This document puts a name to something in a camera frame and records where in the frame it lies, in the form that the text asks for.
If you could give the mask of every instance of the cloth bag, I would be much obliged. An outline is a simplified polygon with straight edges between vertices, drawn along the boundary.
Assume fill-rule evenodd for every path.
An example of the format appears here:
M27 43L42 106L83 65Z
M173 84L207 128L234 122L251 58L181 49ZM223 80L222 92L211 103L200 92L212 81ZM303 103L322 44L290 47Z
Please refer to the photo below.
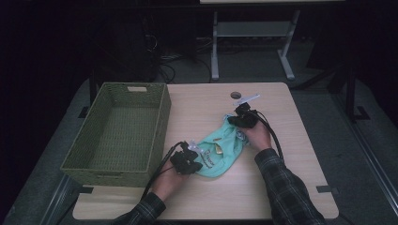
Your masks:
M222 127L212 132L200 141L200 149L195 161L203 164L196 172L206 177L217 177L225 173L235 162L247 143L246 136L236 126L228 123L228 117L223 118Z

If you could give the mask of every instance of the wooden table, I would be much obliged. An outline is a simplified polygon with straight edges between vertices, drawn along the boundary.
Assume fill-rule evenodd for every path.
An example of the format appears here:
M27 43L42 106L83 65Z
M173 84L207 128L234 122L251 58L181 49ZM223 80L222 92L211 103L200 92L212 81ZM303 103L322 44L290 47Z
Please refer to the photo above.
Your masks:
M260 94L250 102L263 113L274 129L287 168L299 176L315 207L325 218L338 217L322 169L302 124L295 102L284 83L169 84L172 100L164 151L180 141L200 141L222 125L227 113L234 113L230 94ZM80 194L73 210L76 219L112 219L129 212L139 202L142 188L94 187ZM270 219L270 207L263 178L254 162L254 152L245 147L233 166L218 178L193 174L187 184L166 202L159 219Z

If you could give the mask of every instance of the metal stand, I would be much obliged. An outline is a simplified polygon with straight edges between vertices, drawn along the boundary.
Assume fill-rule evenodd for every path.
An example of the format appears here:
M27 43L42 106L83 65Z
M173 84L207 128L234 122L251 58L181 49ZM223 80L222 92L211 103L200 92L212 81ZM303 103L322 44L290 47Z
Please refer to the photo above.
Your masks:
M213 21L213 50L211 53L211 79L217 81L220 78L217 57L217 37L286 37L283 48L278 50L278 56L287 80L295 80L295 75L286 56L295 33L299 13L300 11L296 10L292 20L288 22L218 22L218 14L215 11Z
M289 25L289 30L287 32L286 36L286 43L284 43L284 46L281 50L278 50L278 56L279 59L281 60L284 73L286 74L286 78L289 81L295 80L295 75L293 74L293 70L290 67L289 61L287 60L287 51L289 50L290 43L292 42L293 35L295 34L296 30L296 24L298 23L299 20L299 10L295 11L295 14L293 15L292 21L290 22Z

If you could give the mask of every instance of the plaid sleeve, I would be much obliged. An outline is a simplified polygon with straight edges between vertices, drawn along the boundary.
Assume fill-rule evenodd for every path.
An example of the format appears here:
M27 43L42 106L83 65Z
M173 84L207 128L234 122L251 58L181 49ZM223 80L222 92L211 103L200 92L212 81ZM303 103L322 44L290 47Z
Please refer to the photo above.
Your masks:
M149 192L131 211L112 222L112 225L152 224L166 209L163 201Z
M302 180L286 168L274 149L261 151L254 160L266 182L275 224L326 224Z

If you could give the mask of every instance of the wicker basket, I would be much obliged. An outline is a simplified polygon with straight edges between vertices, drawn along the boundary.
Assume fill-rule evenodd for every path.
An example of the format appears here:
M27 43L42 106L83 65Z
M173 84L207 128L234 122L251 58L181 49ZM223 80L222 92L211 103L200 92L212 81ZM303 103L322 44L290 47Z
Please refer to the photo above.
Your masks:
M166 84L105 82L61 171L83 185L145 187L162 158Z

